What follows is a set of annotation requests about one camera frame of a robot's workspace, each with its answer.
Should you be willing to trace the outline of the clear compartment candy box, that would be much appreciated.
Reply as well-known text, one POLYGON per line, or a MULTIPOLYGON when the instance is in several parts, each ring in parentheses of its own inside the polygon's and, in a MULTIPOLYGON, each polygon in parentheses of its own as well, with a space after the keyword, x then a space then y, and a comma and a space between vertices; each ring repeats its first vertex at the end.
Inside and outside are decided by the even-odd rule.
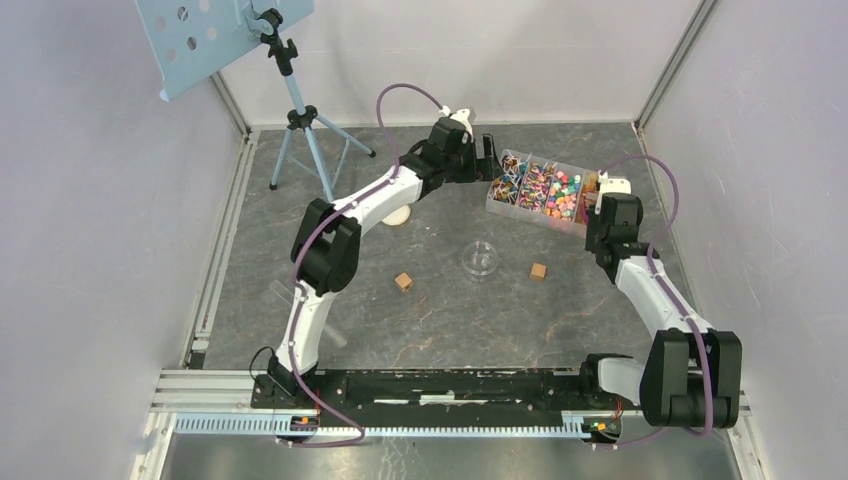
POLYGON ((505 149, 504 173, 491 182, 485 208, 490 213, 584 238, 575 222, 582 195, 597 195, 596 171, 505 149))

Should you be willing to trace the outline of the clear glass jar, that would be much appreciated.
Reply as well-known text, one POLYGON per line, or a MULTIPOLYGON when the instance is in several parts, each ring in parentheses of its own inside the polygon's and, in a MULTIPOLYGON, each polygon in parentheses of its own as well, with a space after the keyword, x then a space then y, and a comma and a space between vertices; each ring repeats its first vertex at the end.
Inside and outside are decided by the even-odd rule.
POLYGON ((500 265, 500 256, 495 246, 482 240, 466 245, 460 260, 465 275, 474 282, 489 279, 500 265))

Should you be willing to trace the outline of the magenta plastic scoop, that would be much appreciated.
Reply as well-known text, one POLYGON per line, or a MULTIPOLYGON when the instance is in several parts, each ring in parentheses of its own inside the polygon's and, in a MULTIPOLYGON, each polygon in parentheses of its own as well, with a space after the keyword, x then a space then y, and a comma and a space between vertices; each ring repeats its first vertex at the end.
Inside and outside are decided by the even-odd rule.
POLYGON ((597 202, 597 195, 590 193, 582 195, 577 205, 575 213, 575 222, 586 226, 589 222, 589 214, 594 210, 597 202))

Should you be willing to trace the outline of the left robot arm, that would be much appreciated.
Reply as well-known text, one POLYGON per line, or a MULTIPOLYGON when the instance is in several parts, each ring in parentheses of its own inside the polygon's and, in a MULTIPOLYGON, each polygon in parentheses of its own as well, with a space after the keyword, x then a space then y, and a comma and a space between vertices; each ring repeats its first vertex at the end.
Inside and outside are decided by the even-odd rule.
POLYGON ((493 179, 494 157, 476 155, 473 118, 470 108, 444 108, 429 136, 376 181, 334 202, 317 199, 307 206, 291 251, 292 310, 268 365, 270 382, 288 406, 302 407, 313 397, 314 381, 307 373, 317 365, 332 303, 357 272, 362 238, 446 183, 493 179))

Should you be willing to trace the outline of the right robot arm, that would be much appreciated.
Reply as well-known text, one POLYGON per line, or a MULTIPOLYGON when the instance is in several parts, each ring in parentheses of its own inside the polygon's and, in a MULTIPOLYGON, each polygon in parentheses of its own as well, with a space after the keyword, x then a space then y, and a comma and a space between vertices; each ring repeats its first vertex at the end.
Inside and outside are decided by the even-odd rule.
POLYGON ((578 396, 602 408, 618 395, 655 427, 729 429, 740 411, 741 340, 715 329, 681 298, 658 253, 638 238, 642 219, 642 202, 632 194, 603 194, 589 211, 586 248, 653 340, 644 362, 588 355, 578 396))

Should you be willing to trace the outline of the plain wooden cube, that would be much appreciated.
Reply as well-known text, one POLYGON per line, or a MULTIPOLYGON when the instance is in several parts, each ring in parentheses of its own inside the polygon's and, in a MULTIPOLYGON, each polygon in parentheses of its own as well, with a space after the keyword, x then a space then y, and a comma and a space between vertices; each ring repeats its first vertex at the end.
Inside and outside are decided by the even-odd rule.
POLYGON ((543 281, 546 278, 547 266, 541 263, 533 263, 528 277, 534 281, 543 281))

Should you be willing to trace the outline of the gold jar lid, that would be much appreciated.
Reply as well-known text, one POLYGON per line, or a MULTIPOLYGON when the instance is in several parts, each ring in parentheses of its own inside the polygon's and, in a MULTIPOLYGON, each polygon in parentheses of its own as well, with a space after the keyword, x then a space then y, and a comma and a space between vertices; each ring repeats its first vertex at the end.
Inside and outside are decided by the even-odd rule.
POLYGON ((406 223, 411 216, 411 206, 404 205, 382 219, 382 223, 390 227, 399 227, 406 223))

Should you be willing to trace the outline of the wooden letter cube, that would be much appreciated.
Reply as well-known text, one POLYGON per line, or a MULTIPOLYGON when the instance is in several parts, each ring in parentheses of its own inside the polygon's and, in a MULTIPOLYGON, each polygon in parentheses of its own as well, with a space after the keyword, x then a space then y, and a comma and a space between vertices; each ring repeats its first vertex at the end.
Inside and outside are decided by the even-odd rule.
POLYGON ((402 272, 394 278, 394 283, 401 292, 406 292, 411 288, 413 279, 407 272, 402 272))

